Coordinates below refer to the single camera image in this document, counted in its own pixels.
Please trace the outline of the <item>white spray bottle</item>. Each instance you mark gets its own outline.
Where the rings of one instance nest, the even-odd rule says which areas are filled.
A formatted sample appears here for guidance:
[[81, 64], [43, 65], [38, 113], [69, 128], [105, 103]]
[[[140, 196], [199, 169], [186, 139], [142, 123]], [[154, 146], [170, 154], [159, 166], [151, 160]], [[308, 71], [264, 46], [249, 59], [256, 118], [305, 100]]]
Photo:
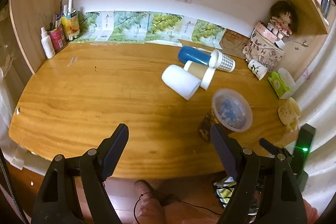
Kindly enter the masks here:
[[52, 40], [44, 27], [41, 28], [41, 44], [48, 59], [51, 59], [55, 56]]

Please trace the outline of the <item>tan paper cup white lid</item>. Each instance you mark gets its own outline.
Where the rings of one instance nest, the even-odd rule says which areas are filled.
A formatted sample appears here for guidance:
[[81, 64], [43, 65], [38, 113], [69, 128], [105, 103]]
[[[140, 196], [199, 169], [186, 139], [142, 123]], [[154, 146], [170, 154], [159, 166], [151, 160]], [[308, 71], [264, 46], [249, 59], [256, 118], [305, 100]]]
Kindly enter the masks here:
[[185, 63], [183, 69], [200, 79], [201, 88], [208, 90], [215, 74], [215, 68], [211, 68], [207, 65], [199, 64], [189, 60]]

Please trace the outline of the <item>yellow pen holder can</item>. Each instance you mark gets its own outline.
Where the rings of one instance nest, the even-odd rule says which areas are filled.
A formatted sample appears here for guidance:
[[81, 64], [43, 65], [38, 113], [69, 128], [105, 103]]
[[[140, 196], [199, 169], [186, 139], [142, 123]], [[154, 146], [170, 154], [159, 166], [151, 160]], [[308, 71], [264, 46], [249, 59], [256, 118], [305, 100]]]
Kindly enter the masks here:
[[74, 1], [68, 0], [64, 5], [62, 17], [60, 19], [63, 32], [68, 41], [76, 39], [80, 34], [80, 26], [77, 11], [74, 9]]

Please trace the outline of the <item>white floral paper cup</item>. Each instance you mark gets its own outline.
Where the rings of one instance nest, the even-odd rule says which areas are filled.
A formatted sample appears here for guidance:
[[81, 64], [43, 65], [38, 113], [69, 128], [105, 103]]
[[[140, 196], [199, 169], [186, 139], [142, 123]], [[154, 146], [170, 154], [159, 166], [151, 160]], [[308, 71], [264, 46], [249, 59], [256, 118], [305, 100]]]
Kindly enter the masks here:
[[248, 63], [248, 69], [256, 76], [258, 80], [262, 80], [268, 72], [267, 67], [254, 59]]

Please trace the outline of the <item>black device green light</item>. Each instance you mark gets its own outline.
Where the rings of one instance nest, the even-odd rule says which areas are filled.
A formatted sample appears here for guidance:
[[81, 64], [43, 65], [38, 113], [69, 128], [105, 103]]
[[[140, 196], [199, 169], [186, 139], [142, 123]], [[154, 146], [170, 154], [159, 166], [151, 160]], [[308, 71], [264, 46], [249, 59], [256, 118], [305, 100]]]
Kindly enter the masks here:
[[293, 152], [289, 152], [285, 147], [280, 148], [273, 145], [264, 138], [259, 140], [259, 144], [271, 155], [283, 154], [293, 171], [300, 192], [303, 192], [308, 179], [308, 174], [303, 170], [310, 153], [316, 129], [309, 124], [304, 124], [298, 132], [298, 138], [293, 147]]

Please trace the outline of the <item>white plastic cup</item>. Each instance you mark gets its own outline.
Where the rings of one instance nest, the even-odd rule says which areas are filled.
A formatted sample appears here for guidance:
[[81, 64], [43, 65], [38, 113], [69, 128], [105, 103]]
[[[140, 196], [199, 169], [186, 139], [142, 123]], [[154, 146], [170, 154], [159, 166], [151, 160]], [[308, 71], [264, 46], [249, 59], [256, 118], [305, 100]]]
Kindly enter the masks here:
[[162, 73], [161, 79], [187, 101], [201, 85], [200, 79], [177, 65], [169, 65]]

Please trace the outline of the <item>letter print fabric bag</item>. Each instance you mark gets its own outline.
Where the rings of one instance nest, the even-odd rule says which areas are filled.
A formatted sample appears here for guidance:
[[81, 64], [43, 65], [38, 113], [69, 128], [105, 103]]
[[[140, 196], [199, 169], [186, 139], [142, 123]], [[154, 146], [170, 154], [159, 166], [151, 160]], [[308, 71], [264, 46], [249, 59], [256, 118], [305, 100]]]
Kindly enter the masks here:
[[269, 71], [273, 71], [285, 53], [275, 42], [276, 36], [268, 30], [264, 23], [258, 22], [242, 49], [242, 54], [248, 61], [254, 59]]

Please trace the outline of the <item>green tissue pack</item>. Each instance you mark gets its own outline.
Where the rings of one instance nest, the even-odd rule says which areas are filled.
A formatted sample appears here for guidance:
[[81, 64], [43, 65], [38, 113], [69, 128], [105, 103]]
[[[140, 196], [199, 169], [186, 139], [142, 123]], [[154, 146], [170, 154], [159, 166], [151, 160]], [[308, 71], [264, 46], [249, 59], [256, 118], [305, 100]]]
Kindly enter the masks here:
[[268, 81], [280, 100], [289, 98], [295, 87], [293, 77], [285, 68], [273, 71], [268, 77]]

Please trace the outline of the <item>green leaf poster strip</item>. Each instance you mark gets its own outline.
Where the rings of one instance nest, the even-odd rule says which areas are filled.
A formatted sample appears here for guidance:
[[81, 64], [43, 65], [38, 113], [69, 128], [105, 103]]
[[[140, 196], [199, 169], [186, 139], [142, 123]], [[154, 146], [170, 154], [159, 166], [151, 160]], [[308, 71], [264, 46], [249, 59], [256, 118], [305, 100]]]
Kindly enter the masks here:
[[77, 43], [181, 46], [181, 41], [221, 49], [226, 28], [184, 15], [153, 11], [95, 11], [79, 15]]

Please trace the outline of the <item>red pen holder can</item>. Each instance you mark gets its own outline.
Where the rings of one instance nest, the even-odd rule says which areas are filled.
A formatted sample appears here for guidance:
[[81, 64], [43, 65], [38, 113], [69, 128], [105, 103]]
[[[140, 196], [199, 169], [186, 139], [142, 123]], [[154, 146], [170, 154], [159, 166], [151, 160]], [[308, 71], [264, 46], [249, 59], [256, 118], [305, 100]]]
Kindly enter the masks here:
[[48, 34], [51, 38], [51, 42], [56, 53], [61, 51], [66, 46], [66, 38], [61, 26], [58, 26], [49, 31]]

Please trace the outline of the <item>brown haired doll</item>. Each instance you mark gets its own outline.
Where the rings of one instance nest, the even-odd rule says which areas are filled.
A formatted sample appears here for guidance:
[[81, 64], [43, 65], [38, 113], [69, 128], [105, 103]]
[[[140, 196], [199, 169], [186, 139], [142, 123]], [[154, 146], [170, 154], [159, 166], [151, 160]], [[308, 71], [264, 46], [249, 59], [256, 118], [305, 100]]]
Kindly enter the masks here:
[[281, 40], [298, 30], [298, 16], [295, 9], [287, 1], [278, 1], [270, 8], [268, 30]]

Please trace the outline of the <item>cream ceramic mug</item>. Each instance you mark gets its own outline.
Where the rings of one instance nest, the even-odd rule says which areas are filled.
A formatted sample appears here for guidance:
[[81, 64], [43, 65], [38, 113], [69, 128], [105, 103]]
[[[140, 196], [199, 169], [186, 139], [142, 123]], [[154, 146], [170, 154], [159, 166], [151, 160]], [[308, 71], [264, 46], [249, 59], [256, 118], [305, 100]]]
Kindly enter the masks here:
[[298, 129], [301, 110], [298, 103], [293, 98], [288, 98], [284, 104], [278, 108], [278, 117], [288, 131], [293, 132]]

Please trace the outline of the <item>brown cup with clear lid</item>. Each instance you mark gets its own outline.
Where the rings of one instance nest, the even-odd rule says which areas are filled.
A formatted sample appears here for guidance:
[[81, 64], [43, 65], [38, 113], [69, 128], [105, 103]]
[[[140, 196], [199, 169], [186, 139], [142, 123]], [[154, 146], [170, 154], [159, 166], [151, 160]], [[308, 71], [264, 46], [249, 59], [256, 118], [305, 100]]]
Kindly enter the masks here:
[[209, 142], [211, 127], [220, 124], [224, 132], [245, 132], [252, 126], [253, 114], [247, 100], [232, 89], [217, 90], [211, 101], [211, 109], [202, 120], [198, 133]]

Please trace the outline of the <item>grey checked paper cup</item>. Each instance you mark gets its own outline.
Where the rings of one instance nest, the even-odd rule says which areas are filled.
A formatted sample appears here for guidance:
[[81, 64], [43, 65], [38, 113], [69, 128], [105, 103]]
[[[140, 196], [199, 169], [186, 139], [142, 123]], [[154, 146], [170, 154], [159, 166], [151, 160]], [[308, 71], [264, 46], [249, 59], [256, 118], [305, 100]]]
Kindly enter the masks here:
[[219, 50], [214, 50], [210, 54], [209, 67], [228, 73], [235, 69], [235, 61]]

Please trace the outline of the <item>blue plastic cup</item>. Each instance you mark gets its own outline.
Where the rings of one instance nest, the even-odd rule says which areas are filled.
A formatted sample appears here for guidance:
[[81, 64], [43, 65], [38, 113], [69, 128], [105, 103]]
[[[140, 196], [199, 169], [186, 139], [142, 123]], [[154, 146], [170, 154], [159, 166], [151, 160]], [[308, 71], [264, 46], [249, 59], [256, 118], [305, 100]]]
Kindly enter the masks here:
[[182, 63], [192, 61], [202, 65], [208, 65], [211, 56], [190, 46], [183, 46], [178, 52], [178, 59]]

